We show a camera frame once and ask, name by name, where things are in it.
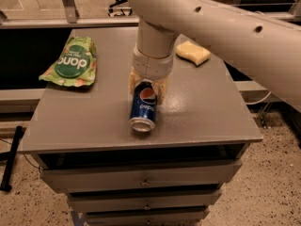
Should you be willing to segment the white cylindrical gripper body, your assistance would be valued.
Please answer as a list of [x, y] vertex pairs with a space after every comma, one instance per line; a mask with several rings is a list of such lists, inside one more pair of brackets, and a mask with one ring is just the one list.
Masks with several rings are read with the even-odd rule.
[[173, 55], [164, 58], [152, 58], [143, 55], [137, 47], [133, 50], [132, 67], [142, 77], [151, 81], [167, 77], [173, 67]]

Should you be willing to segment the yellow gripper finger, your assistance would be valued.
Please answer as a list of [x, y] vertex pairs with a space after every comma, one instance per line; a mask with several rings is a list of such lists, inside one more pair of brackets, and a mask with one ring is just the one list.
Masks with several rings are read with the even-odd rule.
[[161, 105], [166, 97], [168, 78], [162, 78], [151, 82], [153, 90], [157, 95], [157, 104]]
[[143, 80], [143, 76], [134, 68], [131, 68], [131, 73], [129, 76], [129, 92], [131, 94], [134, 93], [135, 87], [141, 83]]

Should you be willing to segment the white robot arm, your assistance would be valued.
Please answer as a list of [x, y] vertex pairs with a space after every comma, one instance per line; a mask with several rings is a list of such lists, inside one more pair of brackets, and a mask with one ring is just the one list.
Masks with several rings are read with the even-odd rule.
[[172, 70], [183, 34], [301, 111], [301, 30], [212, 0], [128, 0], [139, 17], [133, 67], [152, 81]]

